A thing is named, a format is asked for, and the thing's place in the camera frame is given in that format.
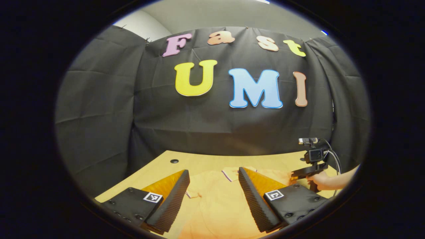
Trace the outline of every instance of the screw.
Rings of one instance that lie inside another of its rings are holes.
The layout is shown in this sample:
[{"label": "screw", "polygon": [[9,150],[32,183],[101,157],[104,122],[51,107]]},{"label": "screw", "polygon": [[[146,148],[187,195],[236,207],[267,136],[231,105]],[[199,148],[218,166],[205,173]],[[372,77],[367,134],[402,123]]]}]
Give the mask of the screw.
[{"label": "screw", "polygon": [[135,217],[136,217],[136,219],[138,219],[138,220],[143,220],[143,217],[142,216],[140,216],[140,215],[134,215]]}]

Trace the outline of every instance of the human hand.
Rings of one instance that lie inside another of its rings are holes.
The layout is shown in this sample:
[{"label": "human hand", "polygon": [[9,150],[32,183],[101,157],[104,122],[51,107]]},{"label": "human hand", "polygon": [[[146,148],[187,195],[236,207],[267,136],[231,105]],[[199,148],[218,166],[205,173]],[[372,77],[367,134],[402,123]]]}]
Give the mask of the human hand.
[{"label": "human hand", "polygon": [[329,188],[329,185],[328,185],[329,184],[329,178],[330,177],[328,176],[328,174],[325,171],[322,171],[322,172],[315,174],[313,176],[310,176],[310,177],[309,176],[306,177],[307,181],[309,182],[309,185],[310,185],[311,181],[313,181],[315,184],[317,184],[317,189],[319,191],[331,190]]}]

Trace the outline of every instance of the orange cloth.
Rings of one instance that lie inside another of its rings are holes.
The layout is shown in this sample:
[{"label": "orange cloth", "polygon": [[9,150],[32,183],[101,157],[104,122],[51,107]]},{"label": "orange cloth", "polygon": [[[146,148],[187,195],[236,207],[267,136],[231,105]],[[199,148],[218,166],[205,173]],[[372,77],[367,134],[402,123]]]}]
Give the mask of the orange cloth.
[{"label": "orange cloth", "polygon": [[[285,185],[290,184],[289,172],[257,171]],[[266,235],[258,230],[239,181],[230,182],[222,171],[191,176],[187,194],[201,199],[179,239],[255,239]]]}]

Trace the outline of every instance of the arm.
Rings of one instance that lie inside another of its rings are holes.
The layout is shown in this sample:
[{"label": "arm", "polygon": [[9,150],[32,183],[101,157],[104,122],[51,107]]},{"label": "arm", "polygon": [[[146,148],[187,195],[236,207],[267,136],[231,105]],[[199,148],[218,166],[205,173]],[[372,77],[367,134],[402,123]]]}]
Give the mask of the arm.
[{"label": "arm", "polygon": [[342,189],[350,182],[358,168],[359,166],[335,177],[329,177],[325,171],[322,171],[319,174],[315,174],[311,177],[307,176],[306,178],[308,181],[313,181],[317,184],[317,189],[320,191]]}]

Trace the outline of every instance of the ceiling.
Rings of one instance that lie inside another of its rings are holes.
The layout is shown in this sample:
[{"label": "ceiling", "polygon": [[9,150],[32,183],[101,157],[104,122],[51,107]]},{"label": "ceiling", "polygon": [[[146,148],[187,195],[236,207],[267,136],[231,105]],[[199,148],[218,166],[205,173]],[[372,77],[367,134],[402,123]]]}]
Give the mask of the ceiling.
[{"label": "ceiling", "polygon": [[214,26],[248,26],[304,41],[324,36],[322,29],[279,5],[255,0],[161,0],[142,8],[172,34]]}]

